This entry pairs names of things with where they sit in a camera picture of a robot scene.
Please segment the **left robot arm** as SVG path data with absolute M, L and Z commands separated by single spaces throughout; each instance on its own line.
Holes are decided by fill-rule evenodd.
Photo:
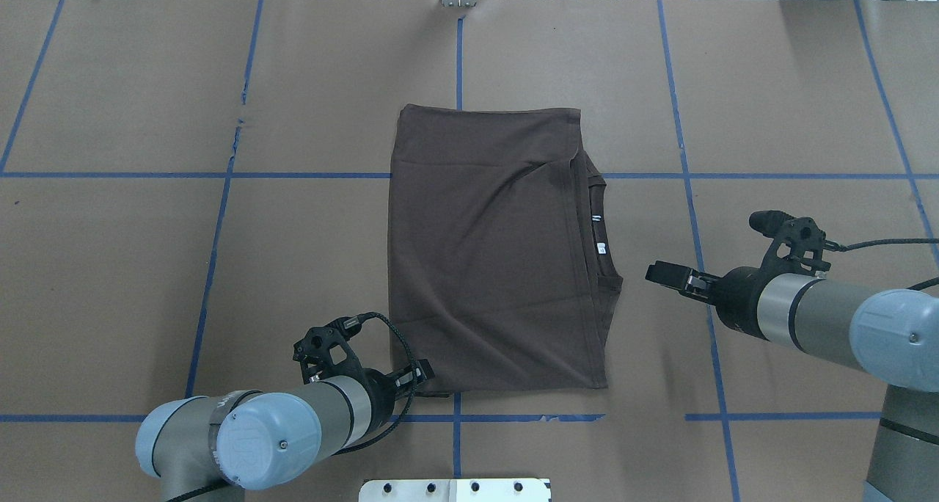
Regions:
M 169 401 L 141 422 L 134 454 L 165 501 L 242 501 L 378 442 L 395 425 L 395 403 L 411 401 L 434 376 L 420 359 L 389 374 L 369 368 L 288 391 Z

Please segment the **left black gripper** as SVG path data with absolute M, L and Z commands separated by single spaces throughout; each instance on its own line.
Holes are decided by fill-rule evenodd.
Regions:
M 363 372 L 363 387 L 371 401 L 371 423 L 388 422 L 401 396 L 416 393 L 420 386 L 435 378 L 429 360 L 416 360 L 392 374 L 382 374 L 373 368 L 366 368 Z

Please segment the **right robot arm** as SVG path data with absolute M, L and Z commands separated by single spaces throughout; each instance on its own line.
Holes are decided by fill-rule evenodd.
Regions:
M 935 296 L 755 267 L 715 277 L 664 261 L 648 266 L 645 277 L 711 305 L 731 330 L 885 382 L 862 499 L 937 499 Z

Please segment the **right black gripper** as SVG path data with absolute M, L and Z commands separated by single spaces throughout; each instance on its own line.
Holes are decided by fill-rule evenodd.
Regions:
M 727 328 L 754 338 L 766 338 L 757 318 L 760 296 L 769 282 L 756 267 L 737 267 L 724 277 L 699 272 L 690 266 L 666 261 L 648 265 L 645 280 L 670 288 L 698 302 L 711 302 Z

